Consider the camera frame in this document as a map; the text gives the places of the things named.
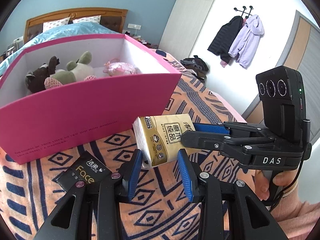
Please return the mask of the pink sleeved right forearm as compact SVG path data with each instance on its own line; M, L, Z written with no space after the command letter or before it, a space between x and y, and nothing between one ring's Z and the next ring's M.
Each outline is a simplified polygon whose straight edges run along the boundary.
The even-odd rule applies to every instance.
M295 182L271 214L288 239L306 239L319 219L319 203L301 202Z

